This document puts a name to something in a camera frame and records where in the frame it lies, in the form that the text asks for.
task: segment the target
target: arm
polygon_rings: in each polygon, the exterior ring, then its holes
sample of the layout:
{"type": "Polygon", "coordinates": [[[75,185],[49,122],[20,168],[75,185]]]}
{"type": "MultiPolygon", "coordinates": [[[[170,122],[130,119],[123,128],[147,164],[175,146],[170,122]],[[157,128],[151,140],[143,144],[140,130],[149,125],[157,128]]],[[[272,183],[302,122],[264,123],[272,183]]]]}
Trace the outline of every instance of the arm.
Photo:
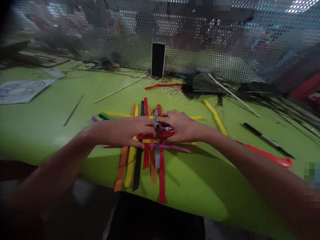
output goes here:
{"type": "Polygon", "coordinates": [[[140,133],[156,136],[155,122],[148,117],[123,118],[93,123],[37,168],[5,199],[9,212],[27,212],[46,219],[47,210],[72,187],[82,164],[96,145],[143,148],[132,138],[140,133]]]}
{"type": "Polygon", "coordinates": [[[299,239],[316,239],[320,216],[316,204],[319,202],[314,196],[304,202],[301,178],[216,129],[192,120],[184,112],[173,110],[162,116],[165,118],[158,122],[167,123],[175,130],[175,135],[167,138],[164,144],[194,141],[210,144],[237,167],[299,239]]]}

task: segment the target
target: black paper strip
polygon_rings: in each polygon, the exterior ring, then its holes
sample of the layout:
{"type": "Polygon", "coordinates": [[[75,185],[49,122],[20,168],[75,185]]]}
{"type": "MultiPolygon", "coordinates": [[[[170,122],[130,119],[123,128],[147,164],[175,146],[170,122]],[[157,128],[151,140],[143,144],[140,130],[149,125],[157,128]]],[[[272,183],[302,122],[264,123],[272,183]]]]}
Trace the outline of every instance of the black paper strip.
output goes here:
{"type": "MultiPolygon", "coordinates": [[[[141,101],[141,116],[144,116],[144,101],[141,101]]],[[[142,155],[142,149],[137,148],[136,165],[134,166],[134,176],[133,176],[133,185],[132,185],[133,192],[139,188],[141,155],[142,155]]]]}
{"type": "Polygon", "coordinates": [[[103,120],[109,120],[109,118],[106,118],[106,117],[102,116],[101,114],[99,114],[99,118],[101,118],[103,120]]]}

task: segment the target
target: hand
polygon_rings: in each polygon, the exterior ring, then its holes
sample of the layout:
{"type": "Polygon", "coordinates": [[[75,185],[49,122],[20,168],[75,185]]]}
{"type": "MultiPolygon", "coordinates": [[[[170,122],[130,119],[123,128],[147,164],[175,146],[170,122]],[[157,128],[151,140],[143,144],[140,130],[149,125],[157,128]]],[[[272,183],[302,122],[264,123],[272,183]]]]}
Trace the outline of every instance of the hand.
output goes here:
{"type": "Polygon", "coordinates": [[[164,112],[161,116],[164,118],[159,118],[157,122],[169,124],[175,131],[175,134],[164,140],[163,144],[206,142],[210,138],[210,133],[217,131],[212,127],[193,120],[185,112],[173,110],[164,112]]]}
{"type": "Polygon", "coordinates": [[[99,121],[85,128],[82,133],[94,145],[132,146],[144,148],[144,144],[132,138],[141,133],[156,137],[156,124],[148,116],[128,117],[99,121]]]}

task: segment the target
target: yellow paper strip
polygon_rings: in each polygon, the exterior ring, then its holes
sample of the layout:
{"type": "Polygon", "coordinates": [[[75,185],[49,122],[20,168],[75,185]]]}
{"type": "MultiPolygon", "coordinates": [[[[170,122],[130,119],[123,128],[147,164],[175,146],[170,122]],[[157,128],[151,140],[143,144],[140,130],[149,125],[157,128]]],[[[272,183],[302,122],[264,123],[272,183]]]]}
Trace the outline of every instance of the yellow paper strip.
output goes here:
{"type": "Polygon", "coordinates": [[[126,183],[125,183],[124,187],[131,187],[134,152],[135,152],[135,148],[134,147],[130,147],[130,149],[129,149],[129,157],[128,157],[126,183]]]}
{"type": "MultiPolygon", "coordinates": [[[[151,143],[150,139],[143,139],[142,142],[143,143],[151,143]]],[[[154,139],[153,143],[159,143],[159,139],[154,139]]],[[[188,145],[194,145],[194,146],[197,145],[195,142],[192,142],[192,143],[179,143],[179,144],[188,144],[188,145]]]]}
{"type": "MultiPolygon", "coordinates": [[[[203,118],[203,116],[201,115],[201,116],[197,116],[197,117],[190,117],[190,118],[192,118],[193,120],[198,120],[198,119],[202,119],[202,118],[203,118]]],[[[149,119],[155,119],[155,116],[149,116],[149,119]]]]}
{"type": "MultiPolygon", "coordinates": [[[[104,112],[105,114],[108,114],[108,115],[113,115],[113,116],[118,116],[118,117],[133,117],[133,116],[128,115],[128,114],[112,112],[112,111],[107,111],[107,110],[102,110],[102,112],[104,112]]],[[[138,114],[139,114],[139,103],[136,103],[136,110],[135,110],[134,115],[138,116],[138,114]]],[[[198,119],[202,119],[203,116],[201,115],[201,116],[190,117],[190,118],[192,118],[193,120],[198,120],[198,119]]],[[[155,119],[155,116],[149,116],[149,119],[155,119]]]]}
{"type": "MultiPolygon", "coordinates": [[[[134,111],[134,115],[138,116],[139,114],[139,103],[136,103],[136,109],[134,111]]],[[[126,175],[126,183],[124,187],[131,187],[131,180],[132,180],[132,171],[133,171],[133,157],[134,157],[135,148],[130,147],[129,149],[129,157],[128,157],[128,167],[127,167],[127,175],[126,175]]]]}
{"type": "Polygon", "coordinates": [[[191,117],[193,120],[198,120],[198,119],[202,119],[203,118],[203,116],[201,115],[201,116],[197,116],[197,117],[191,117]]]}
{"type": "Polygon", "coordinates": [[[114,116],[119,116],[119,117],[133,117],[131,115],[117,113],[117,112],[111,112],[111,111],[107,111],[107,110],[102,110],[102,112],[104,112],[105,114],[108,114],[108,115],[114,115],[114,116]]]}
{"type": "Polygon", "coordinates": [[[204,100],[204,103],[207,105],[207,107],[209,108],[209,110],[213,113],[214,118],[216,119],[216,121],[217,121],[217,123],[218,123],[218,125],[219,125],[219,127],[220,127],[221,132],[222,132],[224,135],[228,136],[227,131],[226,131],[226,129],[224,128],[224,126],[223,126],[223,124],[222,124],[222,122],[221,122],[221,120],[220,120],[220,118],[219,118],[216,110],[214,110],[214,108],[210,105],[210,103],[209,103],[206,99],[204,100]]]}
{"type": "Polygon", "coordinates": [[[136,111],[134,112],[134,116],[139,115],[139,103],[136,103],[136,111]]]}

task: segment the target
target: black marker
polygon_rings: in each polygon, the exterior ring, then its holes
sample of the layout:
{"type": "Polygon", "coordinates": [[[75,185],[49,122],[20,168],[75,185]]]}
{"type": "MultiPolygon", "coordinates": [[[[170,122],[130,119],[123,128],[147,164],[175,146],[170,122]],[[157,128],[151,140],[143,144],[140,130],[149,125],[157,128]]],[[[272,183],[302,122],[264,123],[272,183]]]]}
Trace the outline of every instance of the black marker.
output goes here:
{"type": "Polygon", "coordinates": [[[278,144],[276,144],[274,141],[272,141],[271,139],[267,138],[265,135],[263,135],[261,132],[259,132],[258,130],[254,129],[253,127],[251,127],[248,123],[244,123],[243,124],[246,128],[250,129],[252,132],[254,132],[257,136],[263,138],[264,140],[266,140],[268,143],[270,143],[272,146],[274,146],[275,148],[279,149],[281,152],[283,152],[284,154],[286,154],[287,156],[295,159],[291,154],[289,154],[288,152],[286,152],[282,147],[280,147],[278,144]]]}

